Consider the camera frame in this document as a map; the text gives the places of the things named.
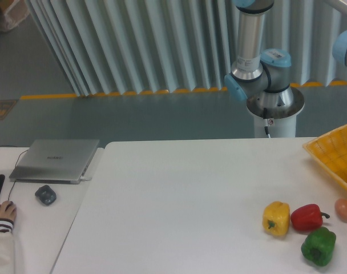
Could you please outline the person's hand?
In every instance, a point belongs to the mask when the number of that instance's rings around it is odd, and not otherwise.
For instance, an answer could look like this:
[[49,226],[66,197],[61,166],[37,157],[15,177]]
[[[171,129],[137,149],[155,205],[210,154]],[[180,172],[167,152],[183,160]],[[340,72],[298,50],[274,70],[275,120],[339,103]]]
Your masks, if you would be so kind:
[[9,207],[10,202],[7,200],[0,204],[0,219],[14,222],[17,216],[17,206]]

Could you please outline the forearm in white sleeve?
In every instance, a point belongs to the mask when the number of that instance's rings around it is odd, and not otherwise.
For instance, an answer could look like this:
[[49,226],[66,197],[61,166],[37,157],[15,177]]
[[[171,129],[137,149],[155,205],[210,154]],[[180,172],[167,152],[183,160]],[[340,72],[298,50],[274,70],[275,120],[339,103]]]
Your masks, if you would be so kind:
[[0,218],[0,273],[15,273],[13,225]]

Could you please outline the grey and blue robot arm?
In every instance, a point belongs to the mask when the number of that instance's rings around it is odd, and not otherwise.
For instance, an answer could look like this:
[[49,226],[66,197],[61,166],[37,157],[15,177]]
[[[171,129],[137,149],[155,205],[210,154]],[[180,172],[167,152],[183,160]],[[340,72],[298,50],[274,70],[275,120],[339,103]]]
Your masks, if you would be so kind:
[[225,77],[239,99],[270,90],[276,78],[347,82],[347,1],[234,1],[236,59]]

